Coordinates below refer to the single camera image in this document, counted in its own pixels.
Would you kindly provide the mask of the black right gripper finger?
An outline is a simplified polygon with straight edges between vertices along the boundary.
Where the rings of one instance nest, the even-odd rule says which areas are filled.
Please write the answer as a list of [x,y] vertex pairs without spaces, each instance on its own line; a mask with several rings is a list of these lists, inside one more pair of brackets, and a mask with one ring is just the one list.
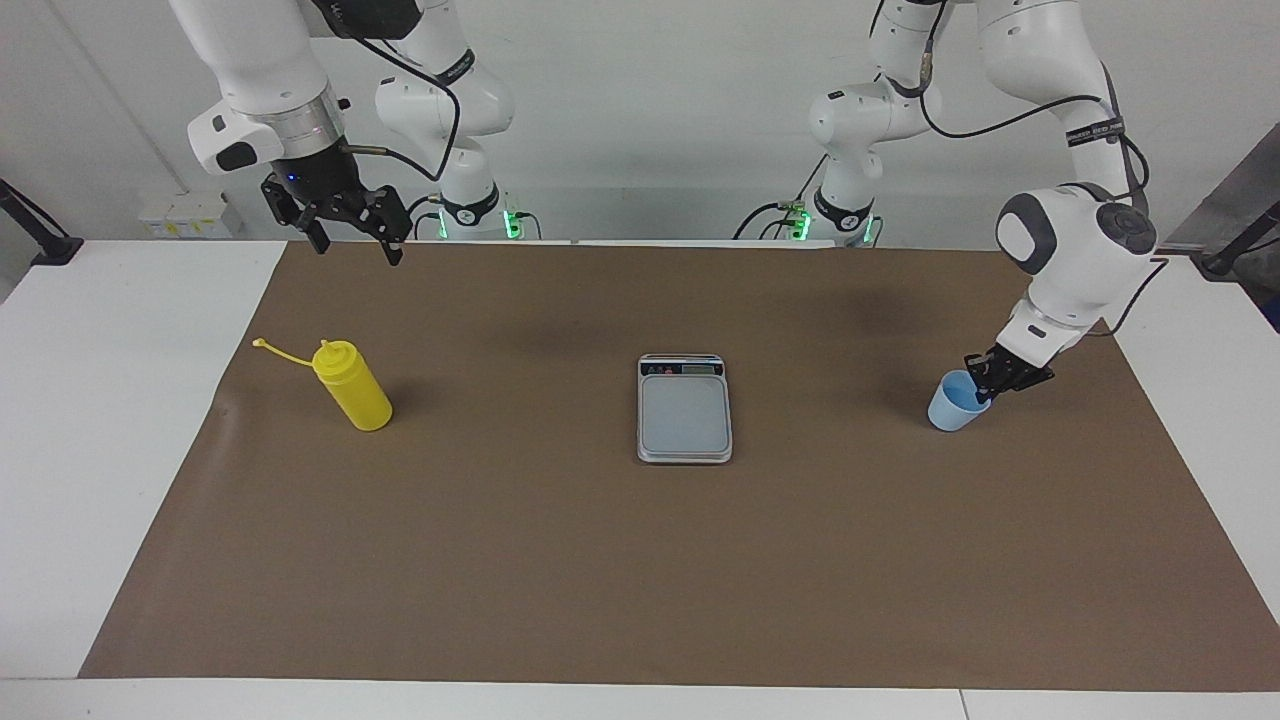
[[278,178],[262,181],[262,196],[279,225],[292,227],[302,233],[317,255],[324,255],[332,241],[317,219],[319,206],[315,202],[300,205]]
[[411,234],[410,211],[392,186],[362,193],[340,193],[335,199],[338,219],[374,238],[390,266],[403,259],[403,245]]

